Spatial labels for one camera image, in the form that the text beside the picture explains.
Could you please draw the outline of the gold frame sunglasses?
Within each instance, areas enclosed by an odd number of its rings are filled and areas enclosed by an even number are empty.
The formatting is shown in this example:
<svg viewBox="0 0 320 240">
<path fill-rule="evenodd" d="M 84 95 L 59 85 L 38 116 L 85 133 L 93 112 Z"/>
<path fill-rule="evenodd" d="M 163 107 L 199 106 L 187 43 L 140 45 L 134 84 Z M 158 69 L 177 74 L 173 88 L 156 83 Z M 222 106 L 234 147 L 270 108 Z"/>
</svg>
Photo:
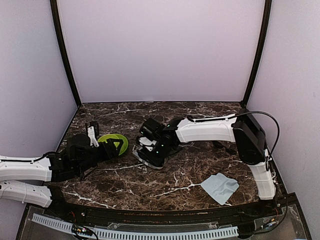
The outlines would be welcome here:
<svg viewBox="0 0 320 240">
<path fill-rule="evenodd" d="M 230 154 L 230 155 L 235 156 L 235 155 L 238 154 L 238 152 L 237 152 L 236 150 L 233 150 L 233 149 L 231 149 L 231 148 L 229 148 L 229 147 L 226 147 L 225 145 L 223 145 L 223 144 L 222 144 L 221 142 L 219 142 L 219 141 L 214 140 L 214 141 L 212 141 L 212 144 L 213 144 L 213 146 L 214 146 L 215 148 L 224 149 L 225 152 L 227 152 L 227 153 Z"/>
</svg>

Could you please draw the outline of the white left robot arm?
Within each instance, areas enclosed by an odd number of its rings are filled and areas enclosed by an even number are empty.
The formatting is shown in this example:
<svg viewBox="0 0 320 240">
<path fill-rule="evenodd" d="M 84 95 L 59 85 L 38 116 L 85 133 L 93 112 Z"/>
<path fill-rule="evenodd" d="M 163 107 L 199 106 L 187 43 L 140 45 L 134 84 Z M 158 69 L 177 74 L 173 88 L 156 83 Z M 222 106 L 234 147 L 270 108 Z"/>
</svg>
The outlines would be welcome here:
<svg viewBox="0 0 320 240">
<path fill-rule="evenodd" d="M 61 152 L 49 151 L 41 157 L 0 158 L 0 197 L 48 208 L 60 218 L 67 218 L 70 206 L 58 188 L 29 184 L 28 181 L 59 183 L 70 179 L 85 179 L 89 169 L 115 159 L 128 147 L 121 134 L 108 134 L 98 142 L 94 135 L 76 134 L 67 140 Z"/>
</svg>

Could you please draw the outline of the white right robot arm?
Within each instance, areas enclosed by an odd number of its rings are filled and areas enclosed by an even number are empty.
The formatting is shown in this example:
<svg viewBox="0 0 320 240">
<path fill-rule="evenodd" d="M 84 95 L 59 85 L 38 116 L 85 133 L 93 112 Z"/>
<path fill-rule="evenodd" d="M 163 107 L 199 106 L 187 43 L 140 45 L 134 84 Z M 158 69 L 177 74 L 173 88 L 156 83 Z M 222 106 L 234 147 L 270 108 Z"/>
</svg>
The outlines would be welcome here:
<svg viewBox="0 0 320 240">
<path fill-rule="evenodd" d="M 260 202 L 255 213 L 266 217 L 275 208 L 276 180 L 270 162 L 274 148 L 269 148 L 266 133 L 255 119 L 256 111 L 242 108 L 237 114 L 209 118 L 174 118 L 167 124 L 147 119 L 139 129 L 138 149 L 133 155 L 146 166 L 160 170 L 179 145 L 212 141 L 235 143 L 239 159 L 253 175 Z"/>
</svg>

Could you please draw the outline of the plaid brown glasses case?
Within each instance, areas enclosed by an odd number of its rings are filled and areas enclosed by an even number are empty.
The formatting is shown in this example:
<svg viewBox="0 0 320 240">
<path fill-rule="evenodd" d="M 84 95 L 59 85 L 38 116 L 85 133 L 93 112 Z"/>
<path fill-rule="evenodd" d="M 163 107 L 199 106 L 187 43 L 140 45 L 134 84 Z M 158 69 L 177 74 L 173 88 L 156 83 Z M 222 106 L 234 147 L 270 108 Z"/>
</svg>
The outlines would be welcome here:
<svg viewBox="0 0 320 240">
<path fill-rule="evenodd" d="M 153 153 L 145 148 L 134 150 L 132 154 L 137 160 L 139 160 L 147 167 L 156 170 L 161 170 L 164 167 L 165 159 L 153 156 Z"/>
</svg>

